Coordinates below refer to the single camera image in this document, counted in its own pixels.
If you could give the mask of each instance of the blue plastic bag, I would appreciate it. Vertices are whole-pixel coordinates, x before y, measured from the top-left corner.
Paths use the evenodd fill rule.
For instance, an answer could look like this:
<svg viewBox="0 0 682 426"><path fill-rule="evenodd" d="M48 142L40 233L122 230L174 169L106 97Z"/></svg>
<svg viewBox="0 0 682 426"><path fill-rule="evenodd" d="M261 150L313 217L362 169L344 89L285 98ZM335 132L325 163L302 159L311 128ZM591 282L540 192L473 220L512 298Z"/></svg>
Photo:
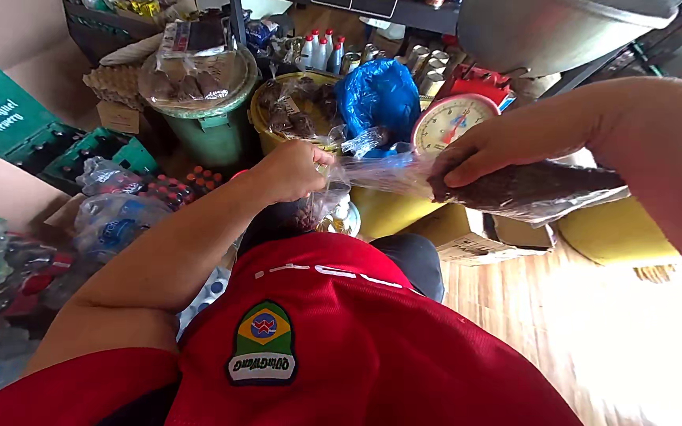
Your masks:
<svg viewBox="0 0 682 426"><path fill-rule="evenodd" d="M365 62L336 84L349 138L373 126L391 131L389 142L409 142L420 117L420 95L409 70L395 59Z"/></svg>

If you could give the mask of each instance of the yellow container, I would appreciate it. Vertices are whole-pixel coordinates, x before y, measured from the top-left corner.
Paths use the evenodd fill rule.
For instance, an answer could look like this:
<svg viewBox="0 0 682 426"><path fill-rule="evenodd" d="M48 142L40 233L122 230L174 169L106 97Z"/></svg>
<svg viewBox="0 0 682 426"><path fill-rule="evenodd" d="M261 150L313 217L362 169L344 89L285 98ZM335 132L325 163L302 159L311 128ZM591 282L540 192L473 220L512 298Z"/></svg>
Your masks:
<svg viewBox="0 0 682 426"><path fill-rule="evenodd" d="M306 73L283 74L282 76L276 77L275 80L279 82L286 82L286 80L289 80L291 78L302 77L310 77L319 85L336 84L336 82L338 82L339 80L338 77L333 75L326 75L311 71L308 71ZM259 143L262 146L262 154L267 155L270 151L275 149L275 147L278 146L278 144L280 144L281 142L285 142L286 139L283 138L282 136L279 136L276 133L271 132L268 129L268 121L270 118L268 110L259 106L259 96L262 90L264 90L264 83L262 83L262 85L251 97L251 105L249 106L249 117L251 120L251 124L254 126L254 129L256 129L257 133L259 134ZM320 109L317 107L317 105L312 104L312 102L301 101L300 99L294 99L294 102L296 102L296 106L298 106L299 110L309 114L309 116L312 118L312 121L315 121L315 128L317 128L318 134L321 135L328 134L328 132L330 131L330 124L325 119L322 112L320 112ZM317 145L320 148L325 149L327 151L335 151L335 149L332 147L321 146L320 144Z"/></svg>
<svg viewBox="0 0 682 426"><path fill-rule="evenodd" d="M581 208L557 224L573 248L601 265L667 265L679 256L635 197Z"/></svg>
<svg viewBox="0 0 682 426"><path fill-rule="evenodd" d="M359 235L370 239L396 234L443 206L428 198L360 187L352 188L351 197L362 223Z"/></svg>

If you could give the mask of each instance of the tiled floor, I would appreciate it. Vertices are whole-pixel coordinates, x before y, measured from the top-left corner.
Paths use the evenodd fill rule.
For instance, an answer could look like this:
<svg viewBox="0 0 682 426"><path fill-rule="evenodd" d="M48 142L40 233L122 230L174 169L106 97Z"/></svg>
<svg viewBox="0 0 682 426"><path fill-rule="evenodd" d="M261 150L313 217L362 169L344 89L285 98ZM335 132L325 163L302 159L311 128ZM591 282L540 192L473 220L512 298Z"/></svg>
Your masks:
<svg viewBox="0 0 682 426"><path fill-rule="evenodd" d="M586 426L682 425L682 265L654 284L562 242L442 272L445 304L525 355Z"/></svg>

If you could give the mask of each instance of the red jersey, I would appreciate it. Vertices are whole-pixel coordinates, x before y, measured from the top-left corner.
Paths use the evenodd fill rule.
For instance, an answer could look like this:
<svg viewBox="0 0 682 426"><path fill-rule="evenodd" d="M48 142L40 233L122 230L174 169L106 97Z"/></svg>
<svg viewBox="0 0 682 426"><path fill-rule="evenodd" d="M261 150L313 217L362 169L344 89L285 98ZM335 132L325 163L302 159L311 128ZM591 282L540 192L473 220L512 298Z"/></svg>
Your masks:
<svg viewBox="0 0 682 426"><path fill-rule="evenodd" d="M339 234L254 247L179 355L46 368L0 391L0 424L95 424L178 380L165 424L581 424L522 355Z"/></svg>

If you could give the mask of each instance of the embroidered patch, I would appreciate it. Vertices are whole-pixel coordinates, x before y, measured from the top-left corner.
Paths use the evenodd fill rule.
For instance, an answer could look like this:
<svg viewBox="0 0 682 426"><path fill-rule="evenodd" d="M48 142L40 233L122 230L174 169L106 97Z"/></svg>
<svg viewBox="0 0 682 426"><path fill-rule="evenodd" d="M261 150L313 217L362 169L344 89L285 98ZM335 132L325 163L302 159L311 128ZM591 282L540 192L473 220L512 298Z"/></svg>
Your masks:
<svg viewBox="0 0 682 426"><path fill-rule="evenodd" d="M233 355L225 364L235 386L290 384L296 376L293 330L286 311L265 300L241 318L233 340Z"/></svg>

